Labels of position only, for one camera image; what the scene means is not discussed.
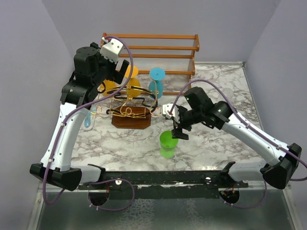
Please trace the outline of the orange wine glass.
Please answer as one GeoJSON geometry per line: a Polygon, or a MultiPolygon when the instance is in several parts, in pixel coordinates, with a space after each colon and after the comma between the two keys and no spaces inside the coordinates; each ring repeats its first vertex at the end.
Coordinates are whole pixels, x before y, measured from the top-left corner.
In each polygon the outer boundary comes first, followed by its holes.
{"type": "Polygon", "coordinates": [[[100,90],[103,92],[102,95],[108,96],[107,92],[116,87],[116,83],[110,80],[104,80],[101,84],[100,90]]]}
{"type": "Polygon", "coordinates": [[[133,67],[132,76],[127,84],[127,95],[129,98],[138,97],[141,94],[141,91],[138,89],[133,89],[132,87],[140,87],[140,82],[136,78],[139,70],[136,66],[133,67]]]}

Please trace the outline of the green plastic wine glass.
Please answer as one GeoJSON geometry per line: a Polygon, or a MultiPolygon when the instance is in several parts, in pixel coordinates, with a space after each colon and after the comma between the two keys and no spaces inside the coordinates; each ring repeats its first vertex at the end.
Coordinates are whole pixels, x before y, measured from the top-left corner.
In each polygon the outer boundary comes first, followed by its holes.
{"type": "Polygon", "coordinates": [[[172,138],[171,131],[165,131],[160,135],[160,154],[162,157],[170,159],[175,154],[175,148],[178,144],[177,138],[172,138]]]}

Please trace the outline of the gold wire wine glass rack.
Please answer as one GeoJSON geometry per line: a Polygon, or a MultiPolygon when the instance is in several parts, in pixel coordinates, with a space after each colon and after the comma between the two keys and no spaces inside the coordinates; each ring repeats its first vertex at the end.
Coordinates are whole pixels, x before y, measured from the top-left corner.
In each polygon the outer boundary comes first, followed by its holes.
{"type": "Polygon", "coordinates": [[[158,99],[156,94],[143,87],[138,89],[141,94],[138,97],[129,98],[127,86],[123,91],[111,98],[106,114],[111,116],[111,124],[116,128],[145,129],[151,125],[151,118],[158,116],[158,99]]]}

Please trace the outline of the blue plastic wine glass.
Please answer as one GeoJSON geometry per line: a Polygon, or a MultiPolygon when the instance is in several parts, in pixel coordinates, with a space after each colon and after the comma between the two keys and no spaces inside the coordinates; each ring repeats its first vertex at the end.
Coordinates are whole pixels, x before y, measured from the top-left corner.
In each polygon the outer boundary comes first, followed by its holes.
{"type": "Polygon", "coordinates": [[[149,84],[149,90],[156,94],[157,99],[163,96],[164,86],[162,80],[165,78],[165,71],[162,68],[153,68],[149,72],[152,81],[149,84]]]}

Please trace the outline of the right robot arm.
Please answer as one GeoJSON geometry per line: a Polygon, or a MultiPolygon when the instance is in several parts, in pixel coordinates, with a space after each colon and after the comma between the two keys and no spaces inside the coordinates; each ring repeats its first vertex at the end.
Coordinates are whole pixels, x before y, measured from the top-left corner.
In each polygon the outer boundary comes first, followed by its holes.
{"type": "Polygon", "coordinates": [[[301,147],[288,145],[266,134],[251,124],[242,114],[231,109],[225,101],[213,103],[200,87],[193,87],[184,93],[191,109],[174,103],[163,105],[163,115],[173,120],[173,138],[187,140],[183,129],[191,131],[192,125],[202,123],[213,129],[222,130],[262,157],[259,162],[231,162],[221,171],[220,181],[225,187],[232,187],[240,181],[261,181],[277,189],[284,189],[298,167],[301,147]]]}

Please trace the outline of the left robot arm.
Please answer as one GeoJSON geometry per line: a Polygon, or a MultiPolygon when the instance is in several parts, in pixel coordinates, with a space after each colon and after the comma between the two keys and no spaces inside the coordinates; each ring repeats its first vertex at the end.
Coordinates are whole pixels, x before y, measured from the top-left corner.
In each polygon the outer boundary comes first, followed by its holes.
{"type": "Polygon", "coordinates": [[[116,70],[116,66],[126,47],[124,42],[112,38],[101,47],[91,43],[76,51],[75,70],[61,90],[59,117],[49,147],[40,162],[30,167],[30,174],[44,184],[69,191],[84,183],[90,183],[95,189],[105,186],[102,168],[94,165],[72,167],[71,156],[79,129],[91,105],[98,101],[98,87],[104,80],[122,83],[130,62],[124,60],[120,70],[116,70]]]}

